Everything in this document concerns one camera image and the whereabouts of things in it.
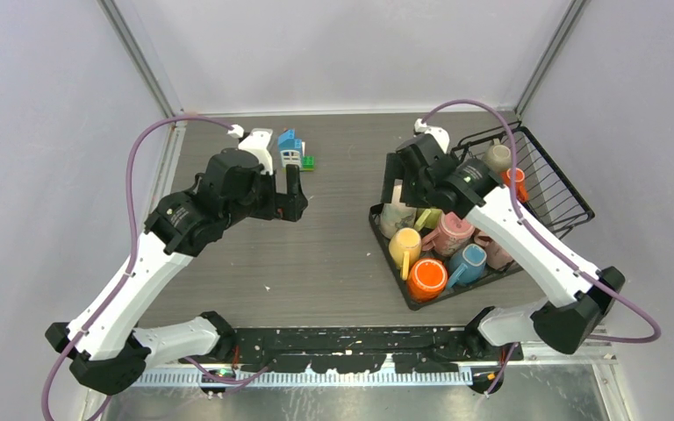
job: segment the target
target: white wall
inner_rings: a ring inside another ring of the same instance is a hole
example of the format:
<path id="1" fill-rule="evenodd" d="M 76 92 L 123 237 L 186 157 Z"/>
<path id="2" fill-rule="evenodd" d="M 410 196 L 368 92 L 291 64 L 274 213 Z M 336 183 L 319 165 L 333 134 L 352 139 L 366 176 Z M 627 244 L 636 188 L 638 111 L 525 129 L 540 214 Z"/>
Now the white wall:
<path id="1" fill-rule="evenodd" d="M 674 3 L 590 2 L 524 121 L 596 212 L 568 243 L 662 325 L 617 346 L 638 420 L 674 419 Z M 611 333 L 649 329 L 622 306 Z"/>
<path id="2" fill-rule="evenodd" d="M 0 419 L 42 419 L 57 354 L 43 337 L 101 290 L 129 250 L 125 160 L 161 117 L 96 2 L 0 2 Z M 164 132 L 141 148 L 139 214 Z M 61 371 L 54 415 L 76 420 Z"/>
<path id="3" fill-rule="evenodd" d="M 206 113 L 512 108 L 569 2 L 132 1 L 157 73 Z"/>

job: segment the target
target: white mug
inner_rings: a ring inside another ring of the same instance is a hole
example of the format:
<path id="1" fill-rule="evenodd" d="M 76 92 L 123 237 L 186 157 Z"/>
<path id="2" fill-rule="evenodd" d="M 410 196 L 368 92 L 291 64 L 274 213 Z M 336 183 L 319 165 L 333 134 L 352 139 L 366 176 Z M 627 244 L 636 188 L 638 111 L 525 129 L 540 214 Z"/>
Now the white mug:
<path id="1" fill-rule="evenodd" d="M 387 239 L 393 237 L 400 229 L 414 225 L 417 210 L 399 202 L 401 196 L 402 186 L 394 186 L 391 203 L 384 203 L 384 209 L 381 210 L 378 228 Z"/>
<path id="2" fill-rule="evenodd" d="M 492 171 L 502 173 L 507 171 L 513 165 L 513 154 L 510 148 L 502 145 L 499 139 L 492 141 L 492 145 L 484 153 L 482 161 L 487 164 Z"/>

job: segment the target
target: white arm segment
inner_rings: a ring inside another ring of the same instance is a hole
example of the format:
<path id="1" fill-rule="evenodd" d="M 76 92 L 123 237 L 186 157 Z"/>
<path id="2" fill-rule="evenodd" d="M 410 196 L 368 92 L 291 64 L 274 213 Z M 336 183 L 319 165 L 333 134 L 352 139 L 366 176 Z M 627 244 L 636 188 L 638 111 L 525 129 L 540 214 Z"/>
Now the white arm segment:
<path id="1" fill-rule="evenodd" d="M 265 167 L 262 174 L 272 174 L 272 155 L 269 154 L 269 142 L 272 140 L 272 130 L 253 129 L 246 139 L 239 143 L 239 149 L 256 156 Z"/>
<path id="2" fill-rule="evenodd" d="M 128 279 L 110 306 L 94 322 L 89 334 L 84 335 L 79 341 L 76 346 L 79 353 L 86 351 L 91 355 L 90 360 L 108 360 L 116 357 L 123 349 L 140 316 L 167 283 L 192 260 L 192 257 L 184 254 L 165 254 L 164 247 L 164 243 L 152 232 L 139 236 L 138 260 L 133 269 L 135 275 Z M 68 339 L 72 339 L 81 330 L 81 326 L 89 316 L 115 288 L 125 272 L 127 262 L 128 260 L 125 260 L 94 302 L 68 324 Z"/>
<path id="3" fill-rule="evenodd" d="M 443 152 L 448 153 L 448 146 L 451 143 L 451 138 L 448 136 L 446 129 L 434 125 L 427 125 L 427 123 L 422 122 L 422 118 L 418 118 L 414 122 L 414 132 L 432 134 Z"/>
<path id="4" fill-rule="evenodd" d="M 494 346 L 541 340 L 534 329 L 531 315 L 540 310 L 547 301 L 542 298 L 510 309 L 495 308 L 479 322 L 479 332 Z"/>
<path id="5" fill-rule="evenodd" d="M 549 301 L 557 308 L 576 302 L 575 294 L 588 292 L 591 284 L 573 273 L 558 257 L 554 256 L 539 242 L 525 226 L 518 223 L 510 203 L 510 190 L 499 187 L 484 197 L 484 206 L 475 206 L 466 219 L 476 228 L 486 232 L 505 249 L 539 287 Z M 560 239 L 547 230 L 525 208 L 523 216 L 549 244 L 574 261 L 583 272 L 598 279 L 598 267 L 575 254 Z"/>
<path id="6" fill-rule="evenodd" d="M 510 203 L 510 190 L 503 186 L 484 197 L 484 206 L 475 206 L 466 219 L 476 228 L 486 232 L 504 248 L 546 294 L 546 299 L 511 309 L 494 309 L 479 324 L 479 331 L 494 346 L 511 342 L 539 340 L 534 330 L 531 314 L 547 301 L 556 308 L 575 303 L 578 292 L 587 293 L 592 285 L 576 275 L 572 269 L 554 256 L 525 226 L 518 223 Z M 598 267 L 570 250 L 560 239 L 547 230 L 525 208 L 523 215 L 533 228 L 552 246 L 574 261 L 583 272 L 595 279 Z"/>
<path id="7" fill-rule="evenodd" d="M 219 342 L 220 335 L 208 320 L 196 317 L 179 325 L 135 329 L 133 336 L 151 350 L 146 368 L 179 360 L 189 355 L 205 355 Z"/>

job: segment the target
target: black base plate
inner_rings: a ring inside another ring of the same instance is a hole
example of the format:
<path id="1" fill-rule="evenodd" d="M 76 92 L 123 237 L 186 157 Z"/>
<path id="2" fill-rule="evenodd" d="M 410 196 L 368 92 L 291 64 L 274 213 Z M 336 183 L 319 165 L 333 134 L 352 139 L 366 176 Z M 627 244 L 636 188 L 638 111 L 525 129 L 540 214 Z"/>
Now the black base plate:
<path id="1" fill-rule="evenodd" d="M 488 361 L 489 367 L 497 367 L 500 348 L 478 346 L 480 341 L 473 335 L 462 327 L 449 326 L 236 330 L 241 369 L 255 372 L 268 366 L 269 371 L 277 373 L 303 373 L 306 367 L 316 373 L 326 373 L 330 368 L 341 374 L 372 373 L 381 368 L 387 353 L 400 374 L 455 372 L 457 362 L 468 361 Z M 200 363 L 231 362 L 209 356 L 192 358 Z M 522 359 L 518 347 L 512 360 Z"/>

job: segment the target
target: green lego block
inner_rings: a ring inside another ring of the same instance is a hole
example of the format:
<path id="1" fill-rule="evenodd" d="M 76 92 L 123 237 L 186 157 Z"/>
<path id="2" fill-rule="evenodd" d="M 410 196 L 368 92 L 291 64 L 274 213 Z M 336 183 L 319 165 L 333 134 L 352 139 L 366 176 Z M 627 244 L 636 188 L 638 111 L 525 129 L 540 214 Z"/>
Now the green lego block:
<path id="1" fill-rule="evenodd" d="M 313 171 L 313 170 L 314 170 L 313 156 L 305 156 L 301 160 L 301 171 Z"/>

